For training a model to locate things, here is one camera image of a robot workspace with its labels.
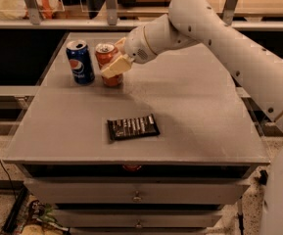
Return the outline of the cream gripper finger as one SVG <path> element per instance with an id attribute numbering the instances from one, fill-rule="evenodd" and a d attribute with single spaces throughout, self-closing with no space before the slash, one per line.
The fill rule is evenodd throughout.
<path id="1" fill-rule="evenodd" d="M 111 78 L 129 71 L 132 67 L 134 59 L 127 54 L 120 55 L 110 63 L 103 66 L 101 75 L 105 78 Z"/>
<path id="2" fill-rule="evenodd" d="M 116 48 L 118 49 L 118 51 L 123 55 L 125 53 L 124 50 L 124 43 L 125 43 L 125 38 L 121 38 L 119 41 L 117 41 L 115 43 Z"/>

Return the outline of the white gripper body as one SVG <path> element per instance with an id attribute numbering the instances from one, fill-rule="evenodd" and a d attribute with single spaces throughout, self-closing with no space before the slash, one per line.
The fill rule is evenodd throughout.
<path id="1" fill-rule="evenodd" d="M 127 34 L 124 52 L 137 64 L 148 63 L 157 57 L 148 45 L 144 26 L 136 27 Z"/>

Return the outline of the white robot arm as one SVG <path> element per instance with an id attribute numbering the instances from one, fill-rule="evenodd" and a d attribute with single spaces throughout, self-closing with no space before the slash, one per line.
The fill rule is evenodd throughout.
<path id="1" fill-rule="evenodd" d="M 102 68 L 109 78 L 167 50 L 202 43 L 283 132 L 283 59 L 225 23 L 207 0 L 171 0 L 168 13 L 118 42 L 119 54 Z M 267 179 L 259 235 L 283 235 L 283 148 Z"/>

